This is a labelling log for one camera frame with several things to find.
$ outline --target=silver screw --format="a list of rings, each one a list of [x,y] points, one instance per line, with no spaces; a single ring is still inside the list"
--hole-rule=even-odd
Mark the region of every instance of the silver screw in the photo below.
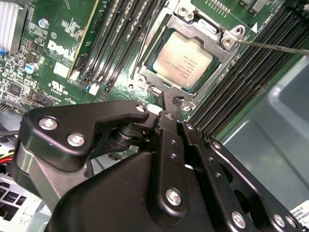
[[[245,219],[243,218],[243,216],[239,212],[233,211],[232,212],[232,219],[233,219],[235,225],[237,225],[239,228],[241,228],[241,229],[246,228]]]
[[[179,7],[178,14],[181,17],[186,17],[186,15],[188,14],[188,10],[185,7]]]
[[[232,44],[232,40],[230,38],[224,38],[222,39],[222,45],[223,47],[229,47]]]
[[[165,113],[165,117],[167,117],[169,120],[173,120],[174,119],[174,117],[171,114],[169,114],[169,113]]]
[[[45,18],[39,20],[39,27],[42,29],[47,29],[49,27],[48,21]]]
[[[80,147],[85,144],[85,139],[79,134],[70,134],[67,141],[71,146]]]
[[[194,130],[193,126],[191,126],[190,124],[187,124],[187,128],[188,128],[189,130]]]
[[[296,228],[296,224],[295,224],[295,222],[293,221],[293,219],[291,219],[289,216],[285,216],[285,219],[288,221],[288,223],[289,223],[292,227]]]
[[[39,125],[42,129],[52,131],[58,127],[58,123],[51,118],[43,118],[39,121]]]
[[[221,149],[221,146],[217,142],[213,142],[213,145],[217,149]]]
[[[137,109],[138,111],[140,111],[140,112],[145,112],[145,109],[144,109],[144,107],[143,107],[142,105],[137,105],[137,106],[136,106],[136,109]]]
[[[281,226],[282,228],[285,227],[285,223],[284,223],[283,219],[278,214],[274,215],[274,219],[279,226]]]
[[[180,196],[180,193],[172,188],[169,188],[166,191],[166,198],[174,206],[178,206],[182,203],[182,198]]]

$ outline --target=black plastic lever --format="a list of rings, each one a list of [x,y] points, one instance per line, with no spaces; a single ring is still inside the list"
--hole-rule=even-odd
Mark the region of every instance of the black plastic lever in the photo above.
[[[91,152],[97,153],[92,156],[102,155],[113,128],[143,123],[148,116],[148,110],[135,101],[34,109],[24,115],[19,139],[26,150],[60,170],[73,172],[84,166]],[[41,120],[46,118],[50,120],[44,125]],[[78,135],[77,143],[82,138],[84,144],[71,145],[68,139],[72,134]]]

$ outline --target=label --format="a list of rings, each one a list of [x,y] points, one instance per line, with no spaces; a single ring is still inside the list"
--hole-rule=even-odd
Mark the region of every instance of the label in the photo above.
[[[54,68],[54,74],[58,74],[64,78],[67,78],[70,68],[64,66],[63,64],[57,62]]]
[[[309,201],[300,204],[298,207],[291,210],[291,213],[299,223],[309,228]]]

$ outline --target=chip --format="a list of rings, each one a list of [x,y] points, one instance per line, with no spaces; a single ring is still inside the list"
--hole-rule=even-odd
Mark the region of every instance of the chip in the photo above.
[[[37,46],[37,52],[38,52],[38,53],[42,53],[42,51],[43,51],[43,46],[40,45],[40,44],[38,44],[38,46]]]
[[[37,49],[38,44],[36,42],[32,42],[31,44],[31,49],[32,50],[36,50]]]
[[[10,87],[9,87],[9,92],[14,94],[14,95],[20,96],[21,89],[22,88],[20,86],[18,86],[17,84],[11,83]]]
[[[35,63],[36,55],[28,53],[26,56],[26,63]]]
[[[153,69],[164,82],[191,89],[212,62],[196,39],[187,39],[174,32],[163,46]]]

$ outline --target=heatsink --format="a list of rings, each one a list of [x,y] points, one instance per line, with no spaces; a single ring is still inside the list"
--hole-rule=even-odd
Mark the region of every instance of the heatsink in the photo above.
[[[27,9],[0,1],[0,56],[18,52]]]

